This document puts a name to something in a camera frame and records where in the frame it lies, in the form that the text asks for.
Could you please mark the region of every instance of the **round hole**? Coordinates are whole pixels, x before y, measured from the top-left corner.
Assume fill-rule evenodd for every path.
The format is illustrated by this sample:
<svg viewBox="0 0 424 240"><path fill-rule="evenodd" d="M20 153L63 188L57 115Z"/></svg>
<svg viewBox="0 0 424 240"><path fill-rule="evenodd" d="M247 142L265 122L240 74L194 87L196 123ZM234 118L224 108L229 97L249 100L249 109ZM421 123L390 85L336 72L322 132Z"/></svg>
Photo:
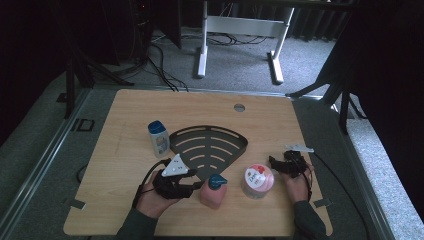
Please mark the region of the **round hole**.
<svg viewBox="0 0 424 240"><path fill-rule="evenodd" d="M236 105L234 105L234 110L236 110L237 112L244 112L246 108L243 104L237 103Z"/></svg>

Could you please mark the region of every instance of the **slotted tray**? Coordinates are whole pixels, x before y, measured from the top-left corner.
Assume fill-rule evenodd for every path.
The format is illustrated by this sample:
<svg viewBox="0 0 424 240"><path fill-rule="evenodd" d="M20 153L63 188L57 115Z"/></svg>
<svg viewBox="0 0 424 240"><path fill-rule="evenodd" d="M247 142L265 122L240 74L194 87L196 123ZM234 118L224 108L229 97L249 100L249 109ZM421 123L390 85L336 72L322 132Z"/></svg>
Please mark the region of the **slotted tray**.
<svg viewBox="0 0 424 240"><path fill-rule="evenodd" d="M204 181L213 173L220 174L245 151L248 141L242 135L217 126L193 126L169 136L171 150L179 153L196 176Z"/></svg>

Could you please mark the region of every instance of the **sleeve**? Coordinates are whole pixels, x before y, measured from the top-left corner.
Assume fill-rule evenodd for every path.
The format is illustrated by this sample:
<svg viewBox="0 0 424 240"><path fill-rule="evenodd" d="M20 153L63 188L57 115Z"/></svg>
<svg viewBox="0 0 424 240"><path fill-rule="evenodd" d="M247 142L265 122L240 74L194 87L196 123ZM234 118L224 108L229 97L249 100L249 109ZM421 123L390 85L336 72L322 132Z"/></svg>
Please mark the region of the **sleeve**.
<svg viewBox="0 0 424 240"><path fill-rule="evenodd" d="M309 204L299 201L294 204L295 233L293 240L327 240L325 224Z"/></svg>
<svg viewBox="0 0 424 240"><path fill-rule="evenodd" d="M153 239L158 220L150 218L132 208L124 224L115 236L115 240Z"/></svg>

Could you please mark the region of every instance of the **person's arm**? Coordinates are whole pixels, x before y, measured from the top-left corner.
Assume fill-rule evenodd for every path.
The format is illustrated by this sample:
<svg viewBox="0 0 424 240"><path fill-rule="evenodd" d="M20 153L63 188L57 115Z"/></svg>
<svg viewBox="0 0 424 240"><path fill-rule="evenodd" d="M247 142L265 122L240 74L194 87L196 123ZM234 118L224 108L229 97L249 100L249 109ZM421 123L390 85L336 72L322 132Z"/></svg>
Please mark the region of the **person's arm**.
<svg viewBox="0 0 424 240"><path fill-rule="evenodd" d="M132 208L119 229L115 240L153 239L158 219L150 218Z"/></svg>
<svg viewBox="0 0 424 240"><path fill-rule="evenodd" d="M143 191L153 189L152 182L156 174L156 171L152 173ZM137 207L130 210L124 224L119 229L114 239L153 239L158 218L168 207L177 203L179 200L180 199L165 199L154 190L143 193L137 202Z"/></svg>
<svg viewBox="0 0 424 240"><path fill-rule="evenodd" d="M309 178L313 170L313 166L309 166L304 175L301 174L296 178L280 173L294 208L294 240L329 239L326 235L324 222L308 202L308 184L310 184Z"/></svg>
<svg viewBox="0 0 424 240"><path fill-rule="evenodd" d="M308 201L298 201L294 205L295 234L293 240L329 239L325 234L325 224Z"/></svg>

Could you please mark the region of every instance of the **pink cup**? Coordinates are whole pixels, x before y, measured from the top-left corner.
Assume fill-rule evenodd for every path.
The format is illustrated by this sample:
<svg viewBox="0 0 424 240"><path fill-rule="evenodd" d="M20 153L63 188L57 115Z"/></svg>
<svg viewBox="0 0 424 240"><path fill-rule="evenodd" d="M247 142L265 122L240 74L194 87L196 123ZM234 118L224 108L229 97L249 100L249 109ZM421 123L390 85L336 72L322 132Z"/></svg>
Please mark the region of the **pink cup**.
<svg viewBox="0 0 424 240"><path fill-rule="evenodd" d="M242 181L242 189L246 196L253 199L263 198L273 185L274 175L267 166L253 164L246 169Z"/></svg>

